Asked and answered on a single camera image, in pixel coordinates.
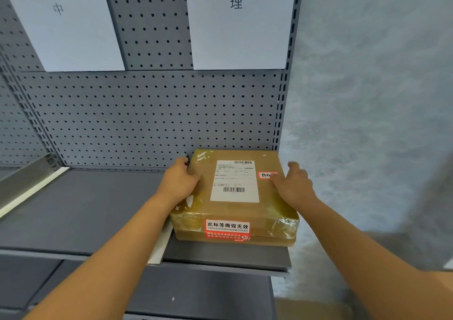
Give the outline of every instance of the package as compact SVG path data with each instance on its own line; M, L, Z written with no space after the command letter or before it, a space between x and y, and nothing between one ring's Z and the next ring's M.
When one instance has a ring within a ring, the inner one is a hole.
M294 244L299 216L270 181L276 151L196 150L188 172L201 179L170 213L179 240Z

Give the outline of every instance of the red label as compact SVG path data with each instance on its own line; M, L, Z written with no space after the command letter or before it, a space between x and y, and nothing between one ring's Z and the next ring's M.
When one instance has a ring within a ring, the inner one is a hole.
M270 175L277 174L276 172L258 172L259 179L270 179Z
M204 232L208 239L250 240L250 222L206 220Z

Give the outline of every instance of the chinese character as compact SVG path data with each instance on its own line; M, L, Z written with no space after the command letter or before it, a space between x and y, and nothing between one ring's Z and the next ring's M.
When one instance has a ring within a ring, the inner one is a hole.
M63 12L63 7L61 5L58 5L57 3L54 4L54 12L57 12L60 14Z
M230 0L230 8L242 9L242 0Z

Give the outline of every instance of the white sign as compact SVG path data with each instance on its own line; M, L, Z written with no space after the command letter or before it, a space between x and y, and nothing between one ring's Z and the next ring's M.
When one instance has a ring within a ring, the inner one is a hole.
M106 0L10 0L44 69L124 71Z
M195 70L284 69L294 0L187 0Z
M218 160L211 201L259 203L255 162Z

